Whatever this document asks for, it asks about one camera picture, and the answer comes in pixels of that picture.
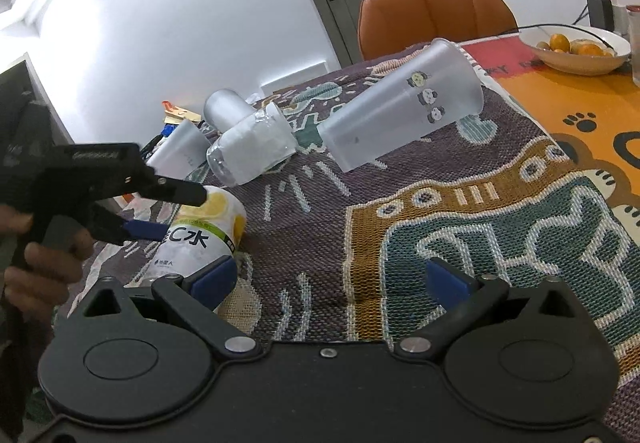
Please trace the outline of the person's left hand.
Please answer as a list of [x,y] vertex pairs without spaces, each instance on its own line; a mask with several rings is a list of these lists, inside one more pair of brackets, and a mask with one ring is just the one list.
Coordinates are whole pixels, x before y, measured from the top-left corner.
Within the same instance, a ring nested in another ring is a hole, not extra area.
[[54,310],[70,296],[68,288],[81,280],[93,245],[87,229],[79,229],[65,250],[29,243],[24,250],[29,269],[9,265],[4,270],[1,304],[20,311],[25,321],[49,328]]

